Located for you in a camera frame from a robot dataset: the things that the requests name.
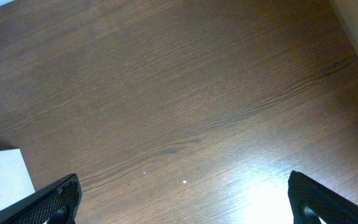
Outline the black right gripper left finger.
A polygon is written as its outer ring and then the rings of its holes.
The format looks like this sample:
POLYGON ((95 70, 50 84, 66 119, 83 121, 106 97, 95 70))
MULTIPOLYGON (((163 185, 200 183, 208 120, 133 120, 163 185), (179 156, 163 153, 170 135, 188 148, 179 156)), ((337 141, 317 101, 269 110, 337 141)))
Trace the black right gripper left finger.
POLYGON ((82 191, 69 174, 0 211, 0 224, 75 224, 82 191))

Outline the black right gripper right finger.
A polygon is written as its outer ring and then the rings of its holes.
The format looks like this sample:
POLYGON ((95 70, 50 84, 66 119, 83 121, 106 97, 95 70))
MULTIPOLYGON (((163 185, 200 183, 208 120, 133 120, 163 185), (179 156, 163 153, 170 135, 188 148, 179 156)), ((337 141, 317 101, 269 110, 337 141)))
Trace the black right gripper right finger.
POLYGON ((288 198, 297 223, 358 223, 358 205, 301 172, 291 171, 288 198))

